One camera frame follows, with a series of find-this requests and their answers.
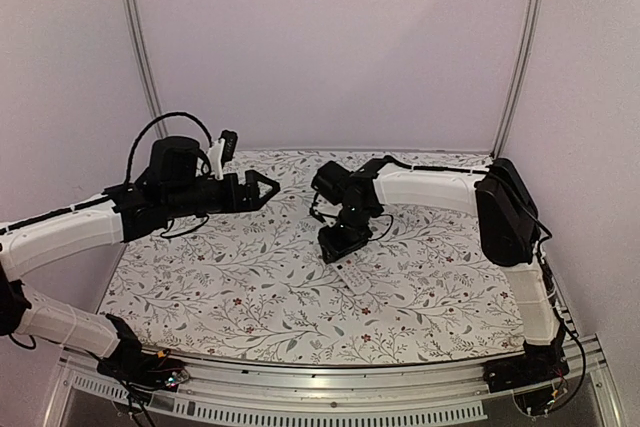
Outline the white remote control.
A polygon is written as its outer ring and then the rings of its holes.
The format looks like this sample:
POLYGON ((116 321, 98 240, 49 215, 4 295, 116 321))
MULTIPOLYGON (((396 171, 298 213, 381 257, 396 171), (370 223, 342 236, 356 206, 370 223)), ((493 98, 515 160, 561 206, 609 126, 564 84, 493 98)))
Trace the white remote control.
POLYGON ((334 262, 332 267, 353 294, 363 295, 371 289, 369 277, 350 259, 334 262))

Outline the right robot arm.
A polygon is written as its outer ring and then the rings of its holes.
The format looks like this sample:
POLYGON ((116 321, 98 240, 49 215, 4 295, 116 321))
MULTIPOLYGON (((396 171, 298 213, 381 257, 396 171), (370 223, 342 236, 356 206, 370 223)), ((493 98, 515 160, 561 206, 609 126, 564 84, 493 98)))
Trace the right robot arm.
POLYGON ((338 207, 318 233, 322 259, 334 264, 373 239, 369 222, 391 205, 419 205, 476 217, 484 257, 502 268, 524 326, 517 374, 537 383, 562 357, 566 328, 555 311, 553 274, 543 245, 552 237, 514 164, 498 158, 480 169, 415 166, 392 156, 350 171, 335 161, 312 179, 316 195, 338 207))

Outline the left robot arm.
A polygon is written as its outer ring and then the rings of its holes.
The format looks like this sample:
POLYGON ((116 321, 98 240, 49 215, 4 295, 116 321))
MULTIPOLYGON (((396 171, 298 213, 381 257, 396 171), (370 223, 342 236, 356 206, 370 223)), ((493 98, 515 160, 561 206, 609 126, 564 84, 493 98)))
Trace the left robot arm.
POLYGON ((255 170, 240 179, 223 167, 237 136, 223 131, 203 150, 197 140, 171 136, 154 142, 146 169, 76 205, 1 228, 1 333, 31 335, 108 358, 128 381, 148 373, 148 359, 125 321, 90 314, 47 297, 24 276, 96 247, 129 243, 179 218, 260 210, 280 190, 255 170))

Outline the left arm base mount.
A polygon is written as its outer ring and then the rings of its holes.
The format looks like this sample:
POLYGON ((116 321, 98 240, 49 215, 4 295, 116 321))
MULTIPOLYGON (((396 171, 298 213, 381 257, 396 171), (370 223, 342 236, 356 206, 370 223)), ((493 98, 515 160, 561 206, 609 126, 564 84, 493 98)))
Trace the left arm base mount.
POLYGON ((97 371, 147 391, 176 391, 190 380, 185 363, 170 349, 148 353, 133 345, 120 345, 109 357, 100 358, 97 371))

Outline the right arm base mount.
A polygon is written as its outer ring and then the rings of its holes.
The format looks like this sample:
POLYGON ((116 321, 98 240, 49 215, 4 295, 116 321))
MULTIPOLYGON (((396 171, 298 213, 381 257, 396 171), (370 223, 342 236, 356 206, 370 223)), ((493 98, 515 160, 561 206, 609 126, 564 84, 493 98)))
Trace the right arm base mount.
POLYGON ((540 346, 525 342, 523 354, 488 361, 483 366, 483 380, 491 393, 551 381, 568 373, 560 343, 540 346))

